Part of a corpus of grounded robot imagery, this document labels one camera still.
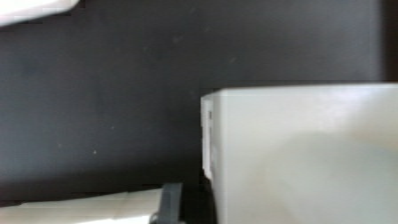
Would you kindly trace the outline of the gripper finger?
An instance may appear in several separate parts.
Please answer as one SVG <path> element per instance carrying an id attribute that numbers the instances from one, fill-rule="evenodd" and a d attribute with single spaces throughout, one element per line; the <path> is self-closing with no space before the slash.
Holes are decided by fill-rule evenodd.
<path id="1" fill-rule="evenodd" d="M 184 224 L 180 220 L 180 197 L 182 184 L 164 183 L 161 186 L 157 211 L 148 217 L 148 224 Z"/>

